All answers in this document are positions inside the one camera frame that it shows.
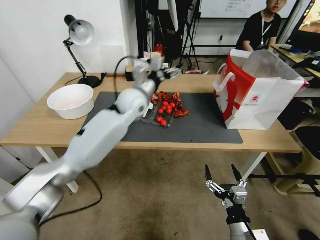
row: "white bowl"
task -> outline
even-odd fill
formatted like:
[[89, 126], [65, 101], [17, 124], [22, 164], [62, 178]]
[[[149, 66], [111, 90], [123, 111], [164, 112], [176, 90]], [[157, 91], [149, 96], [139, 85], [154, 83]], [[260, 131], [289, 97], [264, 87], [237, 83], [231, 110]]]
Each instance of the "white bowl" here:
[[49, 108], [60, 117], [76, 119], [83, 117], [93, 109], [93, 89], [85, 84], [71, 84], [59, 88], [47, 99]]

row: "lamp base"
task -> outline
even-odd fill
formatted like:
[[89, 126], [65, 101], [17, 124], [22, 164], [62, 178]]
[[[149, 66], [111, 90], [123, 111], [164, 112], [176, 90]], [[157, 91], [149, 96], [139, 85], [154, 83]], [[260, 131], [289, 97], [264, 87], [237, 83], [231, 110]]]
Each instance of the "lamp base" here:
[[81, 78], [78, 83], [89, 85], [92, 88], [98, 87], [101, 84], [101, 81], [96, 76], [87, 76], [87, 79]]

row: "whiteboard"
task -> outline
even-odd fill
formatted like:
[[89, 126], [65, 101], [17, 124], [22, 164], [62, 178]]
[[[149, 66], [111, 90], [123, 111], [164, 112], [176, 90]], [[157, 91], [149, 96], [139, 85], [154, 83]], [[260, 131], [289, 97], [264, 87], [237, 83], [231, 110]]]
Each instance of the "whiteboard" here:
[[[281, 18], [287, 18], [295, 0], [278, 12]], [[249, 18], [266, 7], [266, 0], [201, 0], [201, 18]]]

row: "lamp shade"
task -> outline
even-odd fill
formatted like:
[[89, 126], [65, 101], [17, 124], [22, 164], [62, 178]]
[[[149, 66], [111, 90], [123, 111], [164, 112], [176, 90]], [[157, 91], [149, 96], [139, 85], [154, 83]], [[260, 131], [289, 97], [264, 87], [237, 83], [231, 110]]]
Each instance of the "lamp shade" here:
[[94, 28], [91, 23], [78, 20], [72, 15], [66, 15], [64, 22], [69, 27], [69, 36], [74, 44], [83, 46], [93, 39]]

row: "black t-shirt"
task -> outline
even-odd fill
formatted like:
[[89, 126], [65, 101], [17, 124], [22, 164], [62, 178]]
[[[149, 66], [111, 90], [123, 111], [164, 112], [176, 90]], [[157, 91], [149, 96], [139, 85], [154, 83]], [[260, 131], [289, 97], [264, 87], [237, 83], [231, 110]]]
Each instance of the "black t-shirt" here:
[[[264, 22], [263, 31], [265, 31], [271, 24], [269, 30], [263, 35], [263, 42], [266, 45], [268, 39], [276, 37], [280, 28], [281, 17], [279, 14], [275, 14], [271, 22]], [[250, 45], [253, 50], [257, 50], [257, 47], [261, 45], [261, 27], [262, 16], [261, 12], [253, 14], [244, 25], [242, 33], [237, 41], [236, 49], [243, 50], [243, 41], [250, 41]]]

